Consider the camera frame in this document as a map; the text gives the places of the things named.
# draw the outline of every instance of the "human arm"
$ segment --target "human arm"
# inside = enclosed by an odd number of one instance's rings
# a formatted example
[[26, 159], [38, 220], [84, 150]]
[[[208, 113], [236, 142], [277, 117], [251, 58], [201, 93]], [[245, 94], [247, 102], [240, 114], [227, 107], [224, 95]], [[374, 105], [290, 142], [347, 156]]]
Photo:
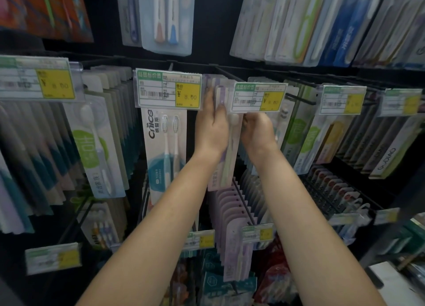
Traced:
[[385, 306], [375, 286], [311, 199], [277, 147], [266, 114], [247, 114], [242, 142], [260, 176], [305, 306]]
[[158, 306], [170, 283], [205, 188], [227, 147], [226, 109], [210, 91], [196, 117], [195, 152], [155, 208], [102, 267], [77, 306]]

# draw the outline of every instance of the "forearm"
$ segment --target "forearm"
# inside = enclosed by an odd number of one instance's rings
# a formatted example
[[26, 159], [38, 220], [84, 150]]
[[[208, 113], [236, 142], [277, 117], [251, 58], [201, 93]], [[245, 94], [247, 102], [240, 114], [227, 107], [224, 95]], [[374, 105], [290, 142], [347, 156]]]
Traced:
[[385, 305], [283, 155], [268, 155], [262, 166], [265, 199], [303, 304]]
[[201, 157], [190, 159], [95, 277], [79, 306], [160, 304], [214, 168]]

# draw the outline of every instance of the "human hand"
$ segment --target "human hand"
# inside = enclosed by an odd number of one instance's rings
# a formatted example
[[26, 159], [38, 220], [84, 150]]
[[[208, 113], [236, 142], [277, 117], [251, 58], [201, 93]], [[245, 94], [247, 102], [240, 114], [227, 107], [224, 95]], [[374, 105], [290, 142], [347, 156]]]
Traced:
[[194, 156], [218, 164], [229, 141], [229, 123], [224, 105], [214, 110], [213, 94], [210, 88], [205, 95], [204, 106], [196, 116]]
[[247, 113], [243, 116], [241, 140], [257, 170], [263, 167], [269, 155], [280, 152], [274, 136], [273, 123], [263, 112]]

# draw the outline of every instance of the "person's left hand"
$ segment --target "person's left hand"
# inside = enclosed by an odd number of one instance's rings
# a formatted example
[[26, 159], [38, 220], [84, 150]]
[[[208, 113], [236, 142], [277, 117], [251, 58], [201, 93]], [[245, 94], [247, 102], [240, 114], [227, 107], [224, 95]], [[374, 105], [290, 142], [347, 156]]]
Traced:
[[214, 110], [213, 94], [214, 91], [210, 88], [205, 94], [204, 106], [196, 116], [194, 156], [217, 164], [227, 148], [229, 124], [224, 105], [219, 105]]

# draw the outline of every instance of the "orange package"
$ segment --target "orange package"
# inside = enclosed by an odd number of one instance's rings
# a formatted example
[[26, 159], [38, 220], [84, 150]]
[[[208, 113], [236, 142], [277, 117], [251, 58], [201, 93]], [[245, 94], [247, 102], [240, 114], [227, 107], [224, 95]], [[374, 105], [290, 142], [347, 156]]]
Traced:
[[47, 3], [50, 4], [49, 7], [51, 8], [54, 17], [54, 38], [70, 41], [71, 32], [62, 0], [47, 0]]
[[27, 31], [40, 37], [55, 38], [55, 21], [48, 0], [25, 0]]
[[0, 27], [26, 29], [24, 0], [0, 0]]
[[73, 42], [93, 42], [84, 0], [62, 0]]

